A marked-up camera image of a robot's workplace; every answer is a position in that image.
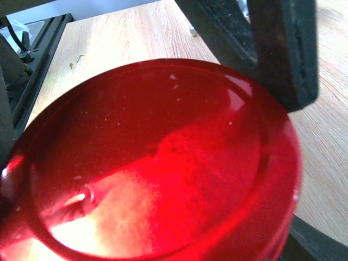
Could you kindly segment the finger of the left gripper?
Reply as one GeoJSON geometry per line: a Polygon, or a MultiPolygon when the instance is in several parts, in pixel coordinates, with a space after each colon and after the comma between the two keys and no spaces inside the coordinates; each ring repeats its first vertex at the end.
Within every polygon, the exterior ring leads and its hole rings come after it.
{"type": "Polygon", "coordinates": [[[319,94],[315,1],[178,1],[220,64],[261,83],[286,111],[319,94]]]}

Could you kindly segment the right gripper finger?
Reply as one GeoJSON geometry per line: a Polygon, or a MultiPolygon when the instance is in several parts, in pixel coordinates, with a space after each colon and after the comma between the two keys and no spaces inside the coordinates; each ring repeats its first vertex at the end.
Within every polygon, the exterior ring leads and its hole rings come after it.
{"type": "Polygon", "coordinates": [[[279,259],[347,260],[347,246],[295,216],[279,259]]]}

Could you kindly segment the red round lid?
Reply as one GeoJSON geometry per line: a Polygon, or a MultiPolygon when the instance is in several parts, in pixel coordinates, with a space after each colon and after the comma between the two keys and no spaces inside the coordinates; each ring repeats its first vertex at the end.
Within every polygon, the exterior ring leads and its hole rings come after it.
{"type": "Polygon", "coordinates": [[[206,61],[99,74],[26,128],[1,174],[1,260],[276,260],[301,150],[259,83],[206,61]]]}

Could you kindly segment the black aluminium rail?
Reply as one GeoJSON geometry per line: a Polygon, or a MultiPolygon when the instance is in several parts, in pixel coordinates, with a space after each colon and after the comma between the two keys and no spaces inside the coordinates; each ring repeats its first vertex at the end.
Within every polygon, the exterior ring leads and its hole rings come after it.
{"type": "Polygon", "coordinates": [[[15,43],[20,44],[18,51],[1,35],[1,70],[6,91],[1,108],[9,106],[10,112],[4,114],[9,117],[5,126],[17,134],[23,132],[28,122],[63,31],[73,21],[71,14],[39,21],[41,29],[33,40],[27,31],[23,31],[22,39],[15,36],[15,43]]]}

